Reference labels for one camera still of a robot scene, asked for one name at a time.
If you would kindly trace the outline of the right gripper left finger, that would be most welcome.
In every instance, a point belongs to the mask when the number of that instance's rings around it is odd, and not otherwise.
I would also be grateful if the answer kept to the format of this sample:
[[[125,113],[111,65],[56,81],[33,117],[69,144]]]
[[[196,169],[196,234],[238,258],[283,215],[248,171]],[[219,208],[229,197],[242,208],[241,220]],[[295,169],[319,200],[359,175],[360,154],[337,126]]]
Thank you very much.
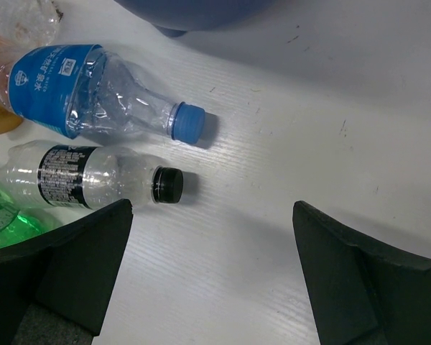
[[[102,329],[133,220],[120,200],[0,249],[0,344],[91,344]]]

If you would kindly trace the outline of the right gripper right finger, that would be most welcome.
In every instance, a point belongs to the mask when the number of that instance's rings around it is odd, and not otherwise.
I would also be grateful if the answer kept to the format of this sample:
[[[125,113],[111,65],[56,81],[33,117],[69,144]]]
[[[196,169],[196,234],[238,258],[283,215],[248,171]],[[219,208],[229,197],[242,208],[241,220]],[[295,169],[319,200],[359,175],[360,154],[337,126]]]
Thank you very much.
[[[431,259],[356,231],[309,203],[292,224],[321,344],[431,344]]]

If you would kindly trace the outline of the black label clear bottle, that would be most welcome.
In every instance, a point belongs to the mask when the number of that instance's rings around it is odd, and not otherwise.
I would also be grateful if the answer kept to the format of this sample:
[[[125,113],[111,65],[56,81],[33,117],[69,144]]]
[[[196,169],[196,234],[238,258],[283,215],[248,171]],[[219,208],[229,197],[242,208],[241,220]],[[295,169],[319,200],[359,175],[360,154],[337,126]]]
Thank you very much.
[[[23,208],[97,210],[121,199],[139,208],[178,203],[181,170],[120,146],[72,146],[34,140],[12,147],[0,167],[0,189]]]

